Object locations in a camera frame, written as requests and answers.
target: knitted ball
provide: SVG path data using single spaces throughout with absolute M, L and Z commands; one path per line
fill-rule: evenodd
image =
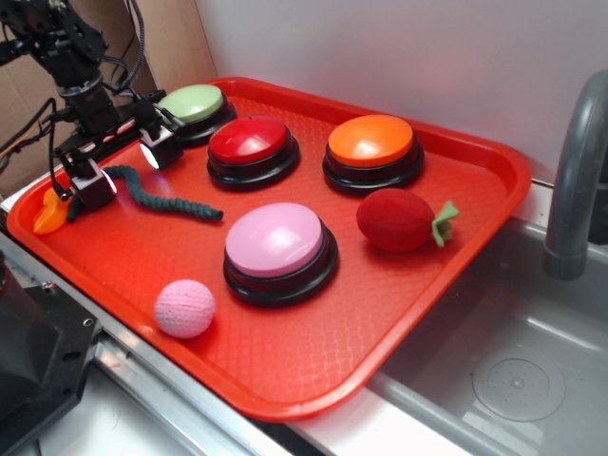
M 428 203 L 408 190 L 387 188 L 365 197 L 357 225 L 370 242 L 390 252 L 409 252 L 431 235 L 435 217 Z
M 167 285 L 154 305 L 161 329 L 187 339 L 203 333 L 216 312 L 216 300 L 209 289 L 196 280 L 177 280 Z

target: pink button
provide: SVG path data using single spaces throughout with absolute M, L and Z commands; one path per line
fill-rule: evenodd
M 285 145 L 287 127 L 274 117 L 235 119 L 220 128 L 209 141 L 216 160 L 229 164 L 257 162 Z
M 270 278 L 307 265 L 322 245 L 321 221 L 312 210 L 278 202 L 258 207 L 237 220 L 226 238 L 226 254 L 240 272 Z

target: felt strawberry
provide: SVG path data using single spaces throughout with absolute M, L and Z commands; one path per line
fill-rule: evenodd
M 408 190 L 385 188 L 365 197 L 357 225 L 370 242 L 391 252 L 409 252 L 433 236 L 439 247 L 451 239 L 451 222 L 460 215 L 452 201 L 435 216 L 428 203 Z

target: faucet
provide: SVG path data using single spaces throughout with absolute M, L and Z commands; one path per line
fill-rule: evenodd
M 608 243 L 607 150 L 608 69 L 589 78 L 568 126 L 542 256 L 549 276 L 582 276 L 587 242 Z

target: metal sink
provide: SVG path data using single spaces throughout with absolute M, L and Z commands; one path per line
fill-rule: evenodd
M 608 255 L 558 281 L 543 240 L 511 219 L 369 388 L 473 454 L 607 454 Z

